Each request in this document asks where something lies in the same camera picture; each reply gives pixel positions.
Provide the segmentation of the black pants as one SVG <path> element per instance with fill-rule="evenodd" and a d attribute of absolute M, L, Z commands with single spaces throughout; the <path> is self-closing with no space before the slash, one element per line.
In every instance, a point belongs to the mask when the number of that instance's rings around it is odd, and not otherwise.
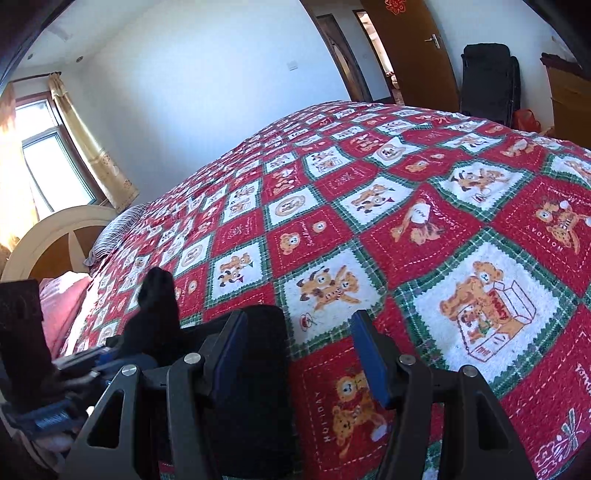
<path fill-rule="evenodd" d="M 191 353 L 204 395 L 204 426 L 218 471 L 239 479 L 290 479 L 297 469 L 294 408 L 288 382 L 287 324 L 280 307 L 242 306 L 183 328 L 170 272 L 148 271 L 139 309 L 124 326 L 118 355 L 145 354 L 169 367 Z"/>

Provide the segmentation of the pink pillow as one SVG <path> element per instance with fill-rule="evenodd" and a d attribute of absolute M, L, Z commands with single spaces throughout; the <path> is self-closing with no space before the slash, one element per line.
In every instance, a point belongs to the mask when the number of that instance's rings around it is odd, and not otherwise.
<path fill-rule="evenodd" d="M 68 271 L 56 278 L 44 278 L 39 284 L 42 328 L 52 359 L 59 356 L 90 281 L 86 273 Z"/>

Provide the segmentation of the cream wooden headboard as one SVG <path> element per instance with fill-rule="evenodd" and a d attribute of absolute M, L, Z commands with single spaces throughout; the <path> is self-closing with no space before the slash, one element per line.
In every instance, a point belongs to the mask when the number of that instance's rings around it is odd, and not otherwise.
<path fill-rule="evenodd" d="M 71 207 L 48 216 L 17 244 L 1 281 L 56 278 L 69 271 L 87 273 L 84 261 L 115 217 L 114 209 L 97 205 Z"/>

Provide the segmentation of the striped grey pillow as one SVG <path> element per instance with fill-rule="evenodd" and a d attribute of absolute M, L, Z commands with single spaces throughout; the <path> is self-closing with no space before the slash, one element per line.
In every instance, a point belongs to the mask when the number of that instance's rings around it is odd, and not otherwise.
<path fill-rule="evenodd" d="M 98 235 L 87 258 L 84 260 L 84 265 L 93 268 L 103 258 L 116 250 L 124 237 L 138 222 L 145 208 L 145 204 L 134 205 L 116 216 Z"/>

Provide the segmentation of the red patchwork cartoon bedspread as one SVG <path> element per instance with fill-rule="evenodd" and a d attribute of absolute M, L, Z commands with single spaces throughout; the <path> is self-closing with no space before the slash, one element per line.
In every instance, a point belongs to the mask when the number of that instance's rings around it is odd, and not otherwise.
<path fill-rule="evenodd" d="M 590 437 L 590 152 L 569 141 L 417 107 L 294 112 L 147 205 L 63 352 L 119 334 L 154 266 L 185 326 L 283 309 L 305 478 L 368 478 L 386 449 L 359 309 L 430 366 L 475 366 L 538 478 Z"/>

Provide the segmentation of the beige patterned curtain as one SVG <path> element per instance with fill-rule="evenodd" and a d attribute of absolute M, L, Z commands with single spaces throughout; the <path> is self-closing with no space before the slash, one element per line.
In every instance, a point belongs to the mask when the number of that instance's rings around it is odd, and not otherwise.
<path fill-rule="evenodd" d="M 117 213 L 121 213 L 137 198 L 139 191 L 82 121 L 58 73 L 49 75 L 48 86 L 66 130 L 82 159 L 111 206 Z"/>

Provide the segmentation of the red plastic bag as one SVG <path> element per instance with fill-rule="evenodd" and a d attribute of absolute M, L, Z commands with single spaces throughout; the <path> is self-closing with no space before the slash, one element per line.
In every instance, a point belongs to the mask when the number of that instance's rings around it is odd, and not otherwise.
<path fill-rule="evenodd" d="M 531 109 L 519 109 L 513 114 L 512 128 L 524 132 L 540 133 L 542 126 Z"/>

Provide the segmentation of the black folding chair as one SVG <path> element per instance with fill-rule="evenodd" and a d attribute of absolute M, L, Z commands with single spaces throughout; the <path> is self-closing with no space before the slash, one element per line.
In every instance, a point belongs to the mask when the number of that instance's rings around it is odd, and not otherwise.
<path fill-rule="evenodd" d="M 518 59 L 505 44 L 470 44 L 462 53 L 461 113 L 512 127 L 521 108 Z"/>

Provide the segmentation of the brown wooden cabinet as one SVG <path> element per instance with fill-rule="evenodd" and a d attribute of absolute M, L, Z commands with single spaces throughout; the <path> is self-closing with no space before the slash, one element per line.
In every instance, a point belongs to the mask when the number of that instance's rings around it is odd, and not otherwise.
<path fill-rule="evenodd" d="M 555 137 L 590 148 L 590 76 L 577 63 L 554 54 L 542 53 L 540 60 L 551 89 Z"/>

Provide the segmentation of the brown wooden door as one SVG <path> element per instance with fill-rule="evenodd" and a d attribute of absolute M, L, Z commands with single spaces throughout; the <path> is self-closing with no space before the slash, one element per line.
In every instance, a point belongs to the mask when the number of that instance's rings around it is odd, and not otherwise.
<path fill-rule="evenodd" d="M 394 15 L 385 0 L 363 0 L 397 76 L 406 104 L 457 112 L 458 86 L 444 41 L 423 0 L 407 0 Z"/>

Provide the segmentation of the red door decoration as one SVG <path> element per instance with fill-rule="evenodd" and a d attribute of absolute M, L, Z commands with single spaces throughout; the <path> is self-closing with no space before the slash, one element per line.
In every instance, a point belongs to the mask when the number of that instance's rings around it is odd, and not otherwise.
<path fill-rule="evenodd" d="M 407 11 L 406 0 L 385 0 L 385 6 L 394 15 L 403 14 Z"/>

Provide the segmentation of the window with dark frame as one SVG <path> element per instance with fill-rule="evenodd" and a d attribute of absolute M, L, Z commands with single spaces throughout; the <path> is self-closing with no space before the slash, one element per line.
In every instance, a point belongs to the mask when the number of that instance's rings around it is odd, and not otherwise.
<path fill-rule="evenodd" d="M 16 127 L 42 219 L 70 207 L 106 203 L 49 93 L 16 100 Z"/>

